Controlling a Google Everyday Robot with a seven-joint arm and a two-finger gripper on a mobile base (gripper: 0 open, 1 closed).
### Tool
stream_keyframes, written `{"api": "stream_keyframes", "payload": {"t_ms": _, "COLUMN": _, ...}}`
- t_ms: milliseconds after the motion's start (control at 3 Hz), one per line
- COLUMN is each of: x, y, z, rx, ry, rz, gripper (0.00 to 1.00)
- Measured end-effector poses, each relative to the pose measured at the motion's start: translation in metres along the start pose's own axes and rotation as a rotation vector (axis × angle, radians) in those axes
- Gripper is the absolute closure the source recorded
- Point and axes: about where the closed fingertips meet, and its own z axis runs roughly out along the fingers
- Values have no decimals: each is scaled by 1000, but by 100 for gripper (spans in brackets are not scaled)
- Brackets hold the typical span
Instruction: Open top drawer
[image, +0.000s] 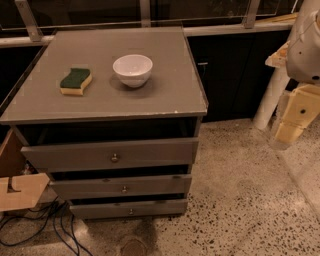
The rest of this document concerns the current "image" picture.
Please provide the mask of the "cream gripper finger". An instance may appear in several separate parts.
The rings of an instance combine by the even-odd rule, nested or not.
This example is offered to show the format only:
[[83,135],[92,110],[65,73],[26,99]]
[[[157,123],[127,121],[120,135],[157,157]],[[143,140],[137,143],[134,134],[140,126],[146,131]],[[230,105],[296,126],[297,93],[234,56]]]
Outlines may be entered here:
[[295,142],[320,114],[320,87],[303,84],[289,94],[287,106],[275,133],[284,144]]

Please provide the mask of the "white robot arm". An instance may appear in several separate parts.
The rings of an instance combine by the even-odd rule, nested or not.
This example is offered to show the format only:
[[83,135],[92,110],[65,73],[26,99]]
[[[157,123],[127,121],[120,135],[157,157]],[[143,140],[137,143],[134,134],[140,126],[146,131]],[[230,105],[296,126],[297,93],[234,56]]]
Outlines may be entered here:
[[304,0],[287,48],[287,75],[299,85],[290,94],[275,133],[284,144],[296,141],[320,113],[320,0]]

